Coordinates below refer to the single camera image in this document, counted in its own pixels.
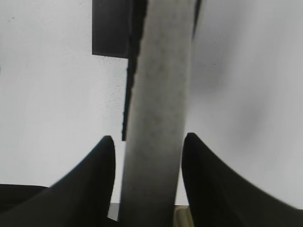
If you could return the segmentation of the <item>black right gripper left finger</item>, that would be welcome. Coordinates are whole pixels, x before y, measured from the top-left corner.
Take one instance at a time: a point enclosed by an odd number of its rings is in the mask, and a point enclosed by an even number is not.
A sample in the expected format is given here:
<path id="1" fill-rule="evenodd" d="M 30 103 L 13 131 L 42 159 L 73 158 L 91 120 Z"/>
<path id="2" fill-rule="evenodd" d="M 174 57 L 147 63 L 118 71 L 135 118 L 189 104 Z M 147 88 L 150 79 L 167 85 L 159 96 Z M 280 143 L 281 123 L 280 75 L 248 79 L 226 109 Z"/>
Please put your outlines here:
<path id="1" fill-rule="evenodd" d="M 66 176 L 0 216 L 2 227 L 114 227 L 115 146 L 104 136 Z"/>

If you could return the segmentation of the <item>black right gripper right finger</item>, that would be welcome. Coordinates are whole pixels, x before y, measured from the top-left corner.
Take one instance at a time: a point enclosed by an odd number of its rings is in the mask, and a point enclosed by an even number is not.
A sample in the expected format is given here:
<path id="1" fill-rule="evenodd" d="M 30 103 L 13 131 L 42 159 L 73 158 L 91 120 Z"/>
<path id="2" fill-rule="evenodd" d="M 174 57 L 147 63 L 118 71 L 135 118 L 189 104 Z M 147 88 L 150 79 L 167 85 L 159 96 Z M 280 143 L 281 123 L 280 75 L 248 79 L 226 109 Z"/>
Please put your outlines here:
<path id="1" fill-rule="evenodd" d="M 303 212 L 228 167 L 194 133 L 182 150 L 182 175 L 196 227 L 301 227 Z"/>

